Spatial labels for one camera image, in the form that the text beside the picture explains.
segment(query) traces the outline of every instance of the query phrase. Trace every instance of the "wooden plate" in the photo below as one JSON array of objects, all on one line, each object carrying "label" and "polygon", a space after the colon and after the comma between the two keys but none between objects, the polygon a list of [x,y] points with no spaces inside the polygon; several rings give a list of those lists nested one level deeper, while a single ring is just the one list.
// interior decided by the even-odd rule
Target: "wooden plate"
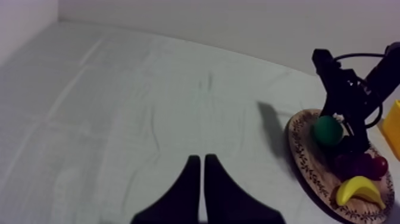
[{"label": "wooden plate", "polygon": [[[342,218],[353,223],[362,224],[384,222],[393,207],[395,199],[392,177],[389,172],[382,177],[381,181],[374,181],[381,193],[382,200],[386,204],[384,210],[380,210],[373,203],[357,198],[351,198],[342,207],[336,204],[336,191],[341,185],[341,181],[326,166],[323,155],[310,135],[311,126],[319,115],[320,110],[302,110],[289,120],[287,126],[290,150],[304,180],[316,196]],[[372,145],[367,153],[373,157],[379,155]]]}]

